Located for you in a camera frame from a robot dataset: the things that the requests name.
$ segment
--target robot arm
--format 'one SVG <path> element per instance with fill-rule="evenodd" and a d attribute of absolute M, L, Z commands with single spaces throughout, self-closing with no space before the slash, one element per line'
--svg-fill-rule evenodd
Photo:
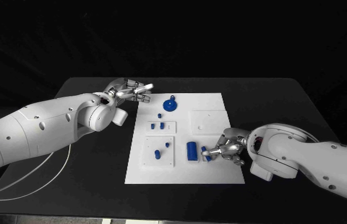
<path fill-rule="evenodd" d="M 102 92 L 37 102 L 1 118 L 0 167 L 54 152 L 111 122 L 121 126 L 127 113 L 117 106 L 124 100 L 148 103 L 140 93 L 150 94 L 151 88 L 119 78 Z"/>
<path fill-rule="evenodd" d="M 228 154 L 229 158 L 224 159 L 242 165 L 238 153 L 247 148 L 252 159 L 250 172 L 261 179 L 270 181 L 273 174 L 283 178 L 294 178 L 300 170 L 316 186 L 347 197 L 344 145 L 317 142 L 303 130 L 284 124 L 270 124 L 242 133 L 238 129 L 228 128 L 222 135 L 228 137 L 228 142 L 203 151 L 200 153 L 203 156 Z"/>

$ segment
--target blue object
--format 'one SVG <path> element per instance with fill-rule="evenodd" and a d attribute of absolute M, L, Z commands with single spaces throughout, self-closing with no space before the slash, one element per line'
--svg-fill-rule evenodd
<path fill-rule="evenodd" d="M 169 111 L 169 112 L 176 109 L 177 104 L 176 104 L 176 102 L 174 102 L 174 96 L 173 96 L 173 95 L 170 96 L 170 99 L 169 99 L 169 100 L 164 100 L 161 106 L 163 106 L 163 109 L 164 109 L 166 111 Z"/>
<path fill-rule="evenodd" d="M 154 153 L 156 160 L 158 160 L 160 159 L 160 152 L 158 152 L 158 150 L 156 150 L 153 153 Z"/>
<path fill-rule="evenodd" d="M 206 159 L 206 161 L 210 161 L 212 158 L 210 158 L 209 156 L 205 156 L 205 159 Z"/>
<path fill-rule="evenodd" d="M 196 152 L 196 143 L 187 142 L 186 143 L 186 157 L 187 160 L 196 160 L 197 158 L 197 152 Z"/>

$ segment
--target cable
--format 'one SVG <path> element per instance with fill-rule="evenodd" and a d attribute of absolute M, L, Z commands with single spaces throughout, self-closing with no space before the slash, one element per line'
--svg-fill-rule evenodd
<path fill-rule="evenodd" d="M 67 161 L 67 157 L 69 157 L 69 155 L 70 155 L 70 145 L 69 145 L 69 147 L 67 147 L 69 149 L 69 152 L 67 152 L 67 154 L 66 154 L 66 161 Z M 64 161 L 64 163 L 63 163 L 63 166 L 62 166 L 62 168 L 60 168 L 60 170 L 59 170 L 59 172 L 57 172 L 57 174 L 54 175 L 54 177 L 51 178 L 51 180 L 37 189 L 37 190 L 34 190 L 33 192 L 30 192 L 28 194 L 25 194 L 25 195 L 23 195 L 23 196 L 18 196 L 18 197 L 15 197 L 15 198 L 11 198 L 11 199 L 0 199 L 0 201 L 5 201 L 5 200 L 15 200 L 15 199 L 18 199 L 18 198 L 23 198 L 23 197 L 25 197 L 25 196 L 28 196 L 28 195 L 31 195 L 34 192 L 37 192 L 41 188 L 44 188 L 44 186 L 54 180 L 54 178 L 57 177 L 57 175 L 59 175 L 59 173 L 62 172 L 62 170 L 63 170 L 63 168 L 64 168 L 64 165 L 66 165 L 66 161 Z"/>
<path fill-rule="evenodd" d="M 8 187 L 11 187 L 14 184 L 17 184 L 40 167 L 41 165 L 44 164 L 44 162 L 47 161 L 47 159 L 50 158 L 53 152 L 50 153 L 50 155 L 47 156 L 47 158 L 44 159 L 44 161 L 37 165 L 37 167 L 18 179 L 15 180 L 10 185 L 7 185 L 5 187 L 2 187 L 0 189 L 0 191 L 5 190 Z"/>

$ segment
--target white panel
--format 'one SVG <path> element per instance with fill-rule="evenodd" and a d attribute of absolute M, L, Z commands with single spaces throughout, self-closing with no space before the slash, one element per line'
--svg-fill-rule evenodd
<path fill-rule="evenodd" d="M 145 136 L 140 155 L 141 168 L 173 168 L 173 146 L 173 136 Z M 154 158 L 154 150 L 160 152 L 160 159 Z"/>
<path fill-rule="evenodd" d="M 190 111 L 192 135 L 221 135 L 229 128 L 228 114 L 225 110 Z"/>
<path fill-rule="evenodd" d="M 171 112 L 163 110 L 163 102 L 174 96 L 176 109 Z M 218 135 L 192 135 L 189 111 L 221 110 L 224 111 L 222 97 L 219 93 L 177 93 L 177 94 L 150 94 L 150 103 L 138 102 L 135 116 L 134 134 L 131 139 L 131 149 L 127 164 L 125 184 L 244 184 L 239 166 L 231 161 L 222 160 L 221 156 L 213 161 L 206 161 L 197 155 L 199 162 L 189 164 L 186 160 L 186 143 L 196 142 L 197 152 L 200 146 L 206 149 L 213 148 Z M 173 136 L 173 168 L 143 168 L 141 148 L 145 133 L 145 125 L 150 121 L 176 122 L 176 133 Z"/>
<path fill-rule="evenodd" d="M 145 133 L 147 135 L 170 135 L 174 134 L 176 132 L 176 126 L 174 126 L 174 121 L 148 121 L 145 123 Z"/>

